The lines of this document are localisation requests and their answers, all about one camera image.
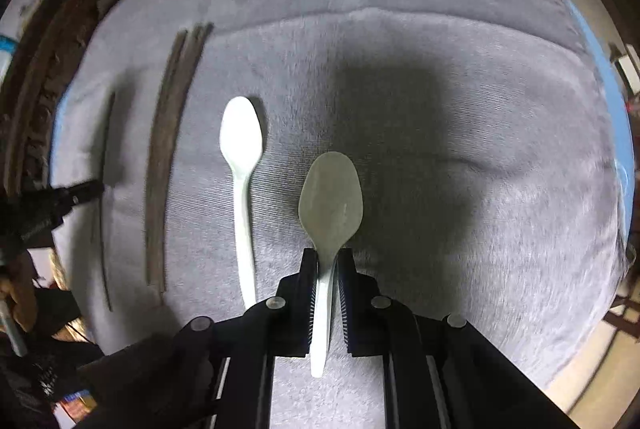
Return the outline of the white plastic spoon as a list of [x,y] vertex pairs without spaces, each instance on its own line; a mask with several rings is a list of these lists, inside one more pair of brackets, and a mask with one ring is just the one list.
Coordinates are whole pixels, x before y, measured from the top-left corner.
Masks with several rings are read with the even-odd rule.
[[219,146],[232,175],[236,264],[243,305],[249,309],[256,303],[250,179],[262,157],[262,127],[252,102],[246,97],[235,97],[224,108]]
[[334,259],[356,234],[363,217],[359,177],[352,160],[326,152],[309,168],[298,201],[298,218],[318,255],[309,348],[310,372],[323,376],[332,328]]

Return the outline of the dark carved wooden sideboard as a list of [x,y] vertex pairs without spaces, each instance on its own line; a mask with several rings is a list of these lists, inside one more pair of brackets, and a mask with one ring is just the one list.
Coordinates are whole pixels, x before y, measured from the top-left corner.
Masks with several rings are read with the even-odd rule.
[[91,36],[119,0],[42,0],[1,87],[1,185],[9,197],[41,189],[58,101]]

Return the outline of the grey table cloth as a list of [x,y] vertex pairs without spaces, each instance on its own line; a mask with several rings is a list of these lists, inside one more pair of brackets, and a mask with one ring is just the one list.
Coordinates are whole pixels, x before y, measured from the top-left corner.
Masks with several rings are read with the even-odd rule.
[[[212,23],[184,105],[166,215],[164,301],[146,282],[145,179],[179,30]],[[257,293],[308,245],[297,203],[320,154],[355,164],[358,267],[414,312],[466,317],[535,385],[574,357],[628,262],[610,114],[565,0],[122,0],[66,94],[52,181],[100,178],[55,234],[107,353],[198,315],[243,310],[222,113],[250,98],[265,152],[250,187]]]

